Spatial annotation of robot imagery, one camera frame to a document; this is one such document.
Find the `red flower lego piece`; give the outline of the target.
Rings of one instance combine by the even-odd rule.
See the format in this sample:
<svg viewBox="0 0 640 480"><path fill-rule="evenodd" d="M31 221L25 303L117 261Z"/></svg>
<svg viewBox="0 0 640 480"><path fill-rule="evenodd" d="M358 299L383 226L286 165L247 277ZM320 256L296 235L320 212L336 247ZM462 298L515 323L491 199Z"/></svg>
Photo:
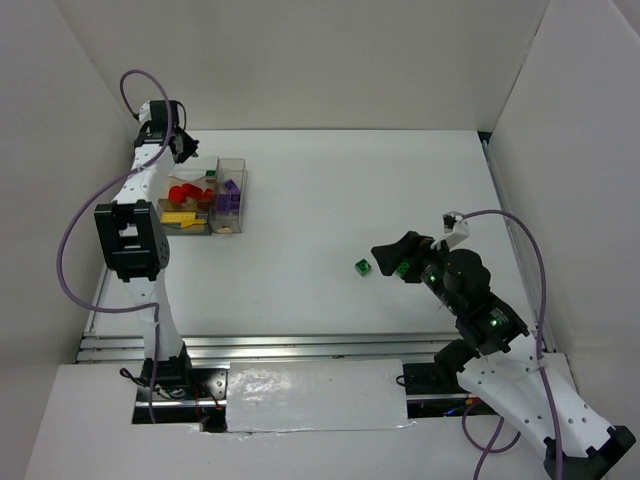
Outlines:
<svg viewBox="0 0 640 480"><path fill-rule="evenodd" d="M176 204L183 204L186 201L186 194L181 186L173 186L169 189L167 199Z"/></svg>

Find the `yellow long lego brick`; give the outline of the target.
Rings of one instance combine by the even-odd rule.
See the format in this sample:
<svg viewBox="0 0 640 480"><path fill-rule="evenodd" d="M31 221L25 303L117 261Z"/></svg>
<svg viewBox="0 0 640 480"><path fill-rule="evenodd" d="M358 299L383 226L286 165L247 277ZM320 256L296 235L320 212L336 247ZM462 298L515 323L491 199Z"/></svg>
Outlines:
<svg viewBox="0 0 640 480"><path fill-rule="evenodd" d="M181 228L186 228L197 224L199 219L195 212L164 212L161 215L161 223L165 225L178 224Z"/></svg>

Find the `red long lego brick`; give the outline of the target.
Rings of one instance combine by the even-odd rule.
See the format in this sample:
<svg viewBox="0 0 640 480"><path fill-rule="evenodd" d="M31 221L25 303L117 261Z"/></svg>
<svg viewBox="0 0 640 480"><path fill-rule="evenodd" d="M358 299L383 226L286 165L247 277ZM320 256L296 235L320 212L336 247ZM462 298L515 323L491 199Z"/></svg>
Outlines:
<svg viewBox="0 0 640 480"><path fill-rule="evenodd" d="M213 190L206 189L203 191L202 196L197 200L196 206L199 210L208 211L211 208L213 199L214 199Z"/></svg>

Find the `purple lego brick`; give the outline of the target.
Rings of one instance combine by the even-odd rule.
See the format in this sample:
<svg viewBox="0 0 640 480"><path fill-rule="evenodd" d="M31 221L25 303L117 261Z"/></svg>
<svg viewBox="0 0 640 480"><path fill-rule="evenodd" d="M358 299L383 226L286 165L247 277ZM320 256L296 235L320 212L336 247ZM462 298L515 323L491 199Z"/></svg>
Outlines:
<svg viewBox="0 0 640 480"><path fill-rule="evenodd" d="M215 204L215 215L216 216L224 216L230 213L229 208L229 195L220 194L216 198Z"/></svg>

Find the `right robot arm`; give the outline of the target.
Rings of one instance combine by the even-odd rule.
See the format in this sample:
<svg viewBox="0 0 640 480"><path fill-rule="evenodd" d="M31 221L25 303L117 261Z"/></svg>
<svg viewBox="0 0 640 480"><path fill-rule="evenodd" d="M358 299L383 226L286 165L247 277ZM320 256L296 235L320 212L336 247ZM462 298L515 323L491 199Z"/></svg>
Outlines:
<svg viewBox="0 0 640 480"><path fill-rule="evenodd" d="M425 285L454 315L461 337L435 357L440 375L482 400L542 457L553 478L601 479L635 445L625 426L593 410L538 358L519 315L490 289L491 274L468 249L437 246L414 231L371 253L381 273Z"/></svg>

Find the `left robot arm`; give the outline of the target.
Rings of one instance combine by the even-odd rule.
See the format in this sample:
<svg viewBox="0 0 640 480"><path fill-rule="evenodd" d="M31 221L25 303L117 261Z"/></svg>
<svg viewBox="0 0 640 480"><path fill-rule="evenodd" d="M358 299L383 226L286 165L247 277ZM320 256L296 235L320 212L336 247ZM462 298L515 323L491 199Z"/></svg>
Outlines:
<svg viewBox="0 0 640 480"><path fill-rule="evenodd" d="M135 382L175 398L194 388L194 375L169 305L170 247L157 206L167 175L196 154L198 141L180 125L185 112L176 100L143 104L133 173L111 202L94 210L105 263L129 293L142 333L144 363Z"/></svg>

